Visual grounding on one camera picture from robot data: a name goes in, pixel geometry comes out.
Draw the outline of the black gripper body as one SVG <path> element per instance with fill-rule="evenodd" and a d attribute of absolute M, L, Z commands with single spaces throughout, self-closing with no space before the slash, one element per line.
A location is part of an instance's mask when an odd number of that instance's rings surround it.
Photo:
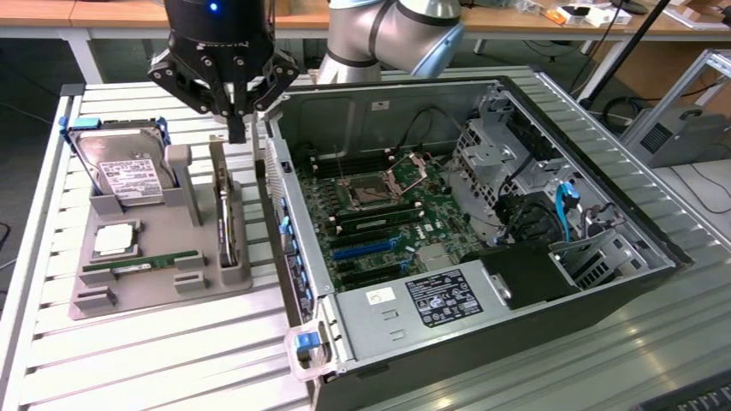
<path fill-rule="evenodd" d="M 273 55 L 266 3 L 250 0 L 166 1 L 170 54 L 200 78 L 209 57 L 222 81 L 249 81 Z"/>

